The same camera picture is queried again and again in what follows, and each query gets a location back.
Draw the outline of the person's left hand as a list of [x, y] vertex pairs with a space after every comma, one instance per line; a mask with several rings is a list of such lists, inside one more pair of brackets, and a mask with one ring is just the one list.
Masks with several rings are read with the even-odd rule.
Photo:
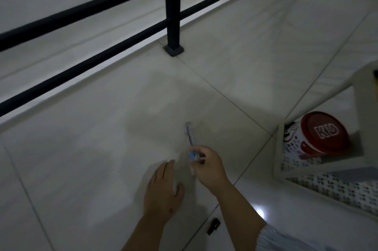
[[174, 164], [175, 160], [163, 162], [155, 170], [144, 194], [143, 215], [157, 213], [170, 220], [181, 206], [173, 204], [177, 188], [173, 186]]

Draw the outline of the person's right hand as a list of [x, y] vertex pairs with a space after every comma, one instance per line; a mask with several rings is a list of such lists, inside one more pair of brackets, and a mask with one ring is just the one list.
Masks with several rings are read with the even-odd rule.
[[219, 154], [211, 149], [213, 156], [208, 167], [194, 169], [200, 182], [215, 196], [218, 197], [230, 185], [222, 159]]

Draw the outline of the grey pen with blue band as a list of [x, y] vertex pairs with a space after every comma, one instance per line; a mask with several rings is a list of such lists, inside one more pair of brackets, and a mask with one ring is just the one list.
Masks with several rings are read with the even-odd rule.
[[[185, 130], [186, 130], [186, 135], [188, 137], [190, 146], [195, 146], [196, 143], [195, 143], [195, 138], [194, 138], [194, 135], [193, 135], [193, 132], [192, 132], [191, 122], [185, 123]], [[199, 155], [198, 152], [196, 152], [196, 151], [189, 152], [189, 168], [190, 168], [190, 172], [191, 172], [192, 176], [195, 176], [195, 171], [194, 171], [194, 168], [192, 167], [191, 164], [193, 162], [199, 162], [199, 161], [200, 161], [200, 155]]]

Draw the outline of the person's left forearm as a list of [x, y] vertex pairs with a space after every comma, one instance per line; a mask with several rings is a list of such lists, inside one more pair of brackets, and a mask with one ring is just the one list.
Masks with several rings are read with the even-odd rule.
[[120, 251], [158, 251], [168, 220], [157, 213], [143, 215]]

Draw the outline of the person's right forearm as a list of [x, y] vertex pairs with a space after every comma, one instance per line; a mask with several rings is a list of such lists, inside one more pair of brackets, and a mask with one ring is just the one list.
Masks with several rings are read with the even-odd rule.
[[256, 251], [266, 221], [228, 180], [217, 183], [211, 192], [218, 200], [235, 251]]

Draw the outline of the small black clip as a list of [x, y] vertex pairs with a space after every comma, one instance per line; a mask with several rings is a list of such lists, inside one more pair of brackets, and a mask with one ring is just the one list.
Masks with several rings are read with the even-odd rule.
[[220, 224], [221, 224], [221, 221], [218, 218], [214, 217], [210, 222], [210, 225], [206, 231], [206, 234], [208, 236], [211, 236], [212, 233], [215, 232], [219, 228]]

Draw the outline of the white sleeve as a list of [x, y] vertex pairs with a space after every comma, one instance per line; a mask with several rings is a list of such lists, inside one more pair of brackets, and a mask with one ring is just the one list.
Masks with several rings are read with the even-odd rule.
[[300, 240], [283, 233], [271, 225], [260, 232], [256, 251], [338, 251], [335, 248], [314, 240]]

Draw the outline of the white tin with red lid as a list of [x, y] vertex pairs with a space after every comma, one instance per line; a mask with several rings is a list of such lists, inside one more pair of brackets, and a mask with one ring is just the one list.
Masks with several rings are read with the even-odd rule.
[[287, 158], [341, 156], [351, 147], [351, 139], [342, 123], [321, 111], [309, 112], [284, 127], [282, 150]]

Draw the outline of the white dotted shelf liner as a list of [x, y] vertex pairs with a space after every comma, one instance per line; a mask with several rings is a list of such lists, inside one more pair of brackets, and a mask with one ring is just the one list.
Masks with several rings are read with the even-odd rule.
[[378, 166], [368, 162], [359, 141], [340, 158], [290, 159], [276, 143], [274, 179], [288, 182], [378, 218]]

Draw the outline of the black metal railing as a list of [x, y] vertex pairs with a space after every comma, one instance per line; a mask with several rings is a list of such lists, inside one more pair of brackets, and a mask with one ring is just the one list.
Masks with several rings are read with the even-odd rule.
[[[118, 5], [124, 4], [131, 0], [91, 0], [84, 4], [74, 6], [73, 8], [63, 10], [59, 13], [33, 21], [15, 29], [0, 34], [0, 52], [9, 50], [18, 45], [27, 43], [31, 40], [74, 24], [78, 21], [87, 19], [106, 10], [112, 9]], [[166, 19], [148, 27], [141, 32], [126, 38], [122, 42], [111, 46], [108, 49], [84, 60], [73, 67], [65, 69], [62, 72], [21, 91], [20, 93], [0, 102], [0, 119], [4, 119], [12, 112], [25, 107], [27, 110], [32, 107], [32, 102], [46, 96], [51, 92], [69, 81], [80, 77], [111, 58], [120, 56], [126, 50], [141, 44], [164, 29], [167, 30], [168, 44], [164, 50], [169, 56], [178, 56], [184, 52], [180, 45], [180, 25], [181, 21], [188, 20], [189, 17], [210, 8], [213, 5], [220, 4], [222, 0], [203, 0], [185, 10], [181, 10], [181, 0], [165, 0]]]

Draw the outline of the white shelf unit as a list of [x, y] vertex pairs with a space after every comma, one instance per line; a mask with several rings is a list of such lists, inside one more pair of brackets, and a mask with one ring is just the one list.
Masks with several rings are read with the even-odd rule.
[[368, 162], [378, 166], [378, 60], [367, 64], [342, 83], [302, 106], [278, 125], [276, 142], [283, 140], [284, 124], [321, 108], [342, 120], [353, 141], [362, 144]]

